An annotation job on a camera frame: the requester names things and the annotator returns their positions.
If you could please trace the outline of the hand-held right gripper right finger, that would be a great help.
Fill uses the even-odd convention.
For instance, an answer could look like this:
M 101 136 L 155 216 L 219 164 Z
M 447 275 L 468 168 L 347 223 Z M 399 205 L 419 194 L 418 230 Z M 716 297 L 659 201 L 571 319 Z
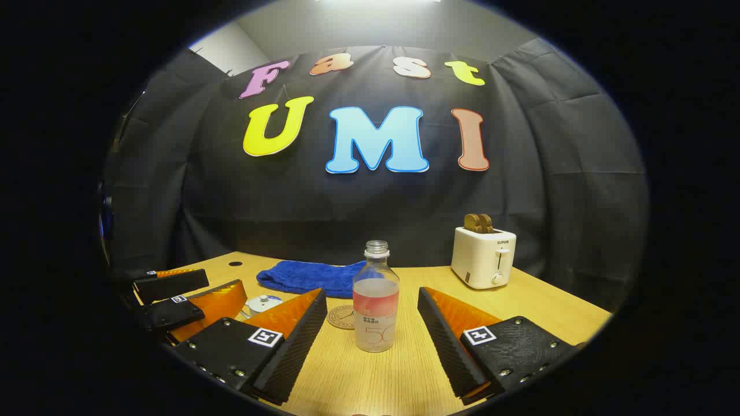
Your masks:
M 430 287 L 419 289 L 417 309 L 464 404 L 532 384 L 583 348 L 523 316 L 503 320 Z

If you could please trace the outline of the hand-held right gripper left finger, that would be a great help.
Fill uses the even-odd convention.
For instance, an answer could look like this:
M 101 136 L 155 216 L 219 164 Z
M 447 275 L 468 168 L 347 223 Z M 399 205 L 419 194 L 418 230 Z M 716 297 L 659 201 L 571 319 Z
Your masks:
M 215 381 L 275 405 L 288 401 L 326 317 L 322 288 L 240 322 L 219 318 L 174 350 Z

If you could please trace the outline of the round cork coaster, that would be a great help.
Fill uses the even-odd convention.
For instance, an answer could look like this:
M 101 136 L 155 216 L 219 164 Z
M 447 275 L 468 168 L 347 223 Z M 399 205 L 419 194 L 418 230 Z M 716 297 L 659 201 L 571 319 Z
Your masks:
M 352 305 L 346 304 L 333 308 L 328 311 L 326 319 L 331 326 L 336 328 L 344 330 L 355 329 L 355 313 Z

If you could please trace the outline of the clear water bottle pink label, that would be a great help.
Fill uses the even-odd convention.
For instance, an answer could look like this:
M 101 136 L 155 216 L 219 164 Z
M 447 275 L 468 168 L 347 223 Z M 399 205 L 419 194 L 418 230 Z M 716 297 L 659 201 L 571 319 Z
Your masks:
M 395 337 L 400 279 L 387 263 L 388 242 L 370 240 L 364 255 L 352 286 L 355 343 L 365 352 L 386 352 Z

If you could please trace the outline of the blue towel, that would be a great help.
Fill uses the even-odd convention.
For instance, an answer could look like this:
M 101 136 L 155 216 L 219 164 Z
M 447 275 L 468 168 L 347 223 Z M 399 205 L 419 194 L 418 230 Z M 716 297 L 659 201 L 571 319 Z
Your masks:
M 262 287 L 305 294 L 321 288 L 330 298 L 350 299 L 353 293 L 353 277 L 365 266 L 360 261 L 346 266 L 324 263 L 280 261 L 270 269 L 260 271 L 256 279 Z

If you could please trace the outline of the white toaster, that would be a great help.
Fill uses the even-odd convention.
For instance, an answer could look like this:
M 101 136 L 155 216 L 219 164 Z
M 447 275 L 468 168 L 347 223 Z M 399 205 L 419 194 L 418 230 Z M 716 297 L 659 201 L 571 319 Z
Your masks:
M 503 287 L 509 283 L 515 249 L 513 233 L 497 229 L 476 233 L 457 227 L 451 269 L 473 289 Z

